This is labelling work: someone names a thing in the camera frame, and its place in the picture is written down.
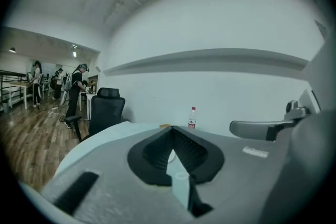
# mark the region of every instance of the black mesh chair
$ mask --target black mesh chair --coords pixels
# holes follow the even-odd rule
[[[118,89],[102,89],[99,89],[97,96],[92,97],[89,135],[86,136],[84,140],[105,130],[108,127],[121,123],[121,114],[125,105],[125,99],[119,97]],[[110,95],[112,91],[110,90],[117,90],[118,97],[112,98]],[[66,118],[68,122],[72,122],[74,124],[79,142],[82,141],[78,127],[78,120],[80,118],[82,117],[71,116]]]

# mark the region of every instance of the black pants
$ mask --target black pants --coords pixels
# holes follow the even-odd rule
[[[55,99],[61,98],[61,88],[62,88],[62,85],[58,85],[58,84],[56,85],[55,95],[54,95]]]
[[[67,114],[65,115],[65,118],[76,115],[76,107],[77,107],[77,101],[79,97],[79,90],[75,88],[71,88],[69,90],[69,95],[70,95],[69,109],[67,111]]]
[[[34,104],[39,103],[40,102],[40,95],[38,94],[38,87],[39,84],[36,83],[34,84],[34,88],[33,88],[33,99],[34,99]]]

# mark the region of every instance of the water bottle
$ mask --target water bottle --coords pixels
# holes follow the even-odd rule
[[[191,113],[190,113],[190,117],[188,121],[188,127],[195,129],[195,125],[196,125],[196,107],[193,106],[191,108]]]

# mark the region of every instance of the sneaker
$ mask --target sneaker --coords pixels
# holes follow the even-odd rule
[[[68,128],[68,129],[71,129],[71,125],[69,125],[68,123],[64,122],[65,126]]]

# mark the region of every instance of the black shirt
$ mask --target black shirt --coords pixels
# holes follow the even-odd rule
[[[71,82],[72,82],[72,88],[80,91],[80,88],[77,85],[78,81],[82,82],[82,73],[79,72],[79,71],[76,72],[76,73],[74,73],[74,74],[72,74],[72,80],[71,80]]]

